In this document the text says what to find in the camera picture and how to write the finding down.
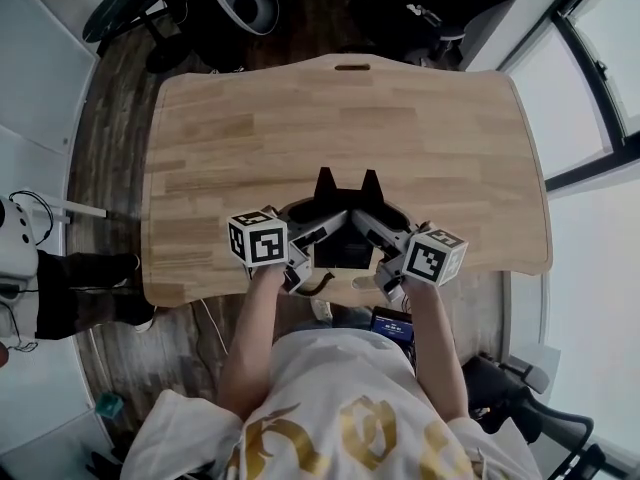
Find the window frame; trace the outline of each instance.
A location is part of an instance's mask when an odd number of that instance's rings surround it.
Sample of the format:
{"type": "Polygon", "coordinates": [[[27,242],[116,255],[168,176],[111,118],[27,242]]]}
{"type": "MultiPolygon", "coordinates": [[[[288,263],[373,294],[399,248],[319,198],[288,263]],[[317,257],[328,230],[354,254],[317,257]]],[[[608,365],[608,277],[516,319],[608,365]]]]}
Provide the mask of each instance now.
{"type": "Polygon", "coordinates": [[[575,57],[601,113],[604,127],[611,142],[611,151],[600,158],[545,179],[546,189],[549,193],[640,160],[640,131],[632,134],[625,133],[615,100],[607,86],[605,73],[596,59],[591,56],[579,33],[569,20],[571,11],[580,2],[582,0],[555,0],[498,66],[498,71],[503,71],[510,61],[522,51],[531,36],[538,32],[545,23],[551,21],[575,57]]]}

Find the wooden floor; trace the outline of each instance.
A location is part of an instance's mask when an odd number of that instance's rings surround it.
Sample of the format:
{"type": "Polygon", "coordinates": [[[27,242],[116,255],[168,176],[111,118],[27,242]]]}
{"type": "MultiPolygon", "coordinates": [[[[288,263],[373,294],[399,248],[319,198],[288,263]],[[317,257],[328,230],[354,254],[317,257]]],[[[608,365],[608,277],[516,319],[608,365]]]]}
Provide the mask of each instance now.
{"type": "MultiPolygon", "coordinates": [[[[246,38],[247,69],[305,60],[365,41],[348,15],[347,0],[286,3],[289,12],[275,33],[246,38]]],[[[169,17],[157,25],[165,35],[175,32],[169,17]]],[[[191,54],[171,72],[151,75],[144,65],[152,47],[147,31],[136,28],[115,39],[98,64],[80,121],[68,197],[106,208],[109,216],[75,217],[67,227],[69,254],[140,252],[144,157],[158,89],[170,76],[210,71],[191,54]]],[[[139,277],[134,280],[134,287],[141,285],[139,277]]],[[[449,283],[443,295],[461,356],[478,350],[497,354],[502,332],[500,274],[464,274],[449,283]]],[[[227,347],[242,299],[233,295],[205,301],[227,347]]],[[[311,318],[307,300],[282,297],[276,333],[311,318]]],[[[94,397],[112,391],[126,402],[116,420],[106,421],[114,441],[138,430],[163,389],[215,398],[224,353],[203,303],[159,310],[156,323],[144,334],[117,323],[80,334],[77,342],[94,397]]]]}

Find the screen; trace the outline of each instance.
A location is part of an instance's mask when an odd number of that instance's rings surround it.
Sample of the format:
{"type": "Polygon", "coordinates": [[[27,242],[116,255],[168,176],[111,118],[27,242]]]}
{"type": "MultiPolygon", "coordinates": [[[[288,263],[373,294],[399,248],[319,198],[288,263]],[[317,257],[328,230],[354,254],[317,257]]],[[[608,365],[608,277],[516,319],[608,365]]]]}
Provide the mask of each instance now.
{"type": "Polygon", "coordinates": [[[383,316],[376,316],[372,331],[392,340],[408,342],[413,338],[413,325],[410,322],[401,322],[383,316]]]}

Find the window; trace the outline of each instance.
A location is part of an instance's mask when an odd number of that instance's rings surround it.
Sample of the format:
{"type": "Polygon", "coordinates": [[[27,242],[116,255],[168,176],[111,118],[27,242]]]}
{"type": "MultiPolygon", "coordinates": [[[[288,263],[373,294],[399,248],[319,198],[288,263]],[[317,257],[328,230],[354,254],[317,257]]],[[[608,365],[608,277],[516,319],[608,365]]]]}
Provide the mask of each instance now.
{"type": "Polygon", "coordinates": [[[640,130],[640,0],[582,0],[569,13],[622,121],[625,136],[640,130]]]}
{"type": "Polygon", "coordinates": [[[549,204],[545,343],[561,350],[550,405],[594,419],[598,479],[637,476],[640,0],[556,0],[500,68],[527,111],[547,191],[572,187],[549,204]]]}
{"type": "Polygon", "coordinates": [[[600,110],[611,152],[547,178],[548,191],[640,160],[640,0],[561,0],[549,16],[600,110]]]}

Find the hand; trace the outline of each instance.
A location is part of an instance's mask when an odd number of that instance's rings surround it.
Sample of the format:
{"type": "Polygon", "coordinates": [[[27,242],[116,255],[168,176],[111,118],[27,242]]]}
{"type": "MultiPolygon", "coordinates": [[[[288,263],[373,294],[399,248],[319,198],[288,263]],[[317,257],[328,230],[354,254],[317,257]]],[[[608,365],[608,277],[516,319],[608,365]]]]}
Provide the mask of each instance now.
{"type": "Polygon", "coordinates": [[[412,308],[415,307],[419,301],[428,303],[440,299],[438,289],[434,285],[419,281],[411,276],[405,276],[402,281],[402,289],[407,294],[407,297],[409,297],[412,308]]]}
{"type": "Polygon", "coordinates": [[[284,269],[286,263],[276,263],[275,265],[267,265],[258,267],[253,274],[251,285],[266,285],[278,289],[284,283],[284,269]]]}

